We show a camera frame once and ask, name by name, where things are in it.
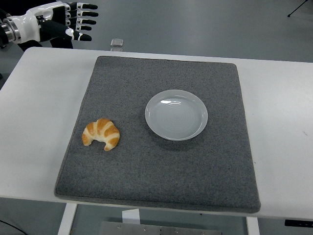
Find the robotic hand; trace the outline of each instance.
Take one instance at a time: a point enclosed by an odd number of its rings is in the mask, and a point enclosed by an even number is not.
[[[29,40],[44,42],[53,38],[91,41],[91,36],[79,32],[91,30],[85,24],[96,21],[83,19],[83,16],[96,17],[98,6],[81,2],[53,2],[29,9],[22,16],[8,16],[0,24],[0,46],[9,42],[24,43]]]

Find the gray floor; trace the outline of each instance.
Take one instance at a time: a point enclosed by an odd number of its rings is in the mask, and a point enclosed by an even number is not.
[[[121,38],[123,50],[131,52],[313,62],[313,1],[287,17],[303,1],[90,0],[99,6],[100,14],[90,32],[92,42],[73,45],[110,50],[111,39]],[[0,73],[4,76],[0,88],[22,54],[15,44],[0,49]],[[30,210],[26,202],[0,201],[0,205],[7,211],[2,213],[3,219],[18,225],[35,220],[9,210]],[[50,215],[59,217],[58,213]],[[6,234],[1,228],[0,234]]]

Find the black robot finger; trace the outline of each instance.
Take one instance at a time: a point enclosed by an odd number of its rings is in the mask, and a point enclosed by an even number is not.
[[[78,22],[77,18],[69,18],[65,20],[65,25],[69,26],[69,25],[76,25]]]
[[[97,21],[94,20],[88,20],[88,19],[83,19],[83,18],[77,18],[77,22],[78,24],[96,24]]]
[[[87,30],[90,31],[91,27],[87,26],[87,25],[83,25],[83,24],[76,24],[76,25],[71,25],[71,28],[75,29],[76,31],[80,31],[80,30]]]
[[[67,5],[66,6],[67,11],[72,11],[76,9],[91,9],[91,10],[98,9],[97,5],[87,4],[87,3],[82,3],[82,2],[67,2],[66,5]]]
[[[98,6],[97,5],[93,5],[93,4],[87,4],[87,3],[79,2],[79,3],[77,3],[77,8],[79,8],[79,9],[96,10],[96,9],[98,9]]]
[[[92,16],[97,17],[99,14],[92,11],[77,11],[77,16]]]

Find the gray felt mat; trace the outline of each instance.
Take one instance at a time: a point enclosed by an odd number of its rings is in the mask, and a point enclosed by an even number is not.
[[[208,110],[206,128],[186,141],[156,135],[148,101],[185,90]],[[120,130],[111,151],[83,146],[85,126],[109,118]],[[55,195],[86,202],[200,211],[257,212],[255,181],[234,64],[98,57],[69,142]]]

